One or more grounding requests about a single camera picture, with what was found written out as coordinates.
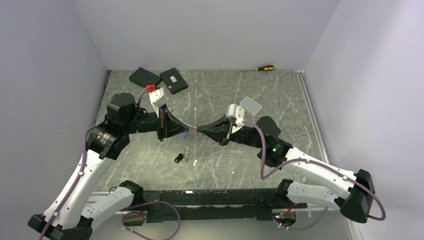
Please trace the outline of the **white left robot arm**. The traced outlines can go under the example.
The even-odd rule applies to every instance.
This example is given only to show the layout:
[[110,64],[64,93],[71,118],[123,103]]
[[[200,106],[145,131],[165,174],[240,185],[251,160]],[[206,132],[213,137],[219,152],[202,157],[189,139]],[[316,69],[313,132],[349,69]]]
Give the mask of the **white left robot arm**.
[[161,204],[158,199],[145,197],[143,187],[130,180],[120,183],[103,199],[88,204],[102,175],[130,143],[131,134],[155,132],[159,140],[164,140],[188,130],[168,110],[166,94],[161,89],[144,89],[142,95],[148,95],[153,112],[140,106],[141,98],[127,92],[117,93],[108,103],[103,121],[85,132],[81,158],[65,187],[44,213],[35,214],[28,221],[40,239],[88,240],[117,211],[137,214],[145,206]]

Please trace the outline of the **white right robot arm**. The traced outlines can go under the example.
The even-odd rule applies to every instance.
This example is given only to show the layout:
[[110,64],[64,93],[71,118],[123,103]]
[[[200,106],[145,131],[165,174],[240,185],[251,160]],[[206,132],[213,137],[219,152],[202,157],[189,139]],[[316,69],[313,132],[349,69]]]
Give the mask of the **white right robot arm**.
[[282,207],[308,203],[339,210],[347,219],[366,223],[368,219],[384,220],[370,215],[373,202],[381,202],[375,195],[372,176],[363,169],[353,172],[320,161],[280,139],[281,129],[269,116],[256,123],[248,120],[230,121],[225,116],[207,125],[198,126],[197,132],[204,134],[221,146],[229,142],[259,148],[259,174],[268,179],[279,170],[288,170],[312,180],[316,185],[283,179],[275,193],[276,203]]

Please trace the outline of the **metal arc keyring plate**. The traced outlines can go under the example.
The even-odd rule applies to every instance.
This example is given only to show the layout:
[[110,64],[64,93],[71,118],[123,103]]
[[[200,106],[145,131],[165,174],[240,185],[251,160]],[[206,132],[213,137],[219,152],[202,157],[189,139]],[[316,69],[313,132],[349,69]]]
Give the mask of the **metal arc keyring plate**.
[[183,154],[185,155],[184,161],[186,163],[189,161],[192,149],[195,147],[196,133],[196,128],[194,128],[194,130],[190,130],[188,139],[185,139],[187,140],[187,146],[185,147]]

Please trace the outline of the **black key fob with keys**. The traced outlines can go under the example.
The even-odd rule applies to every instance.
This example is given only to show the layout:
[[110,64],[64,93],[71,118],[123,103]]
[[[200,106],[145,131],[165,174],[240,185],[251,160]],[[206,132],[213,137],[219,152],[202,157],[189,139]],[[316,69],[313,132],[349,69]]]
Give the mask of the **black key fob with keys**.
[[174,159],[174,162],[178,164],[179,162],[181,162],[184,159],[185,159],[185,155],[183,153],[179,153],[177,155],[177,157]]

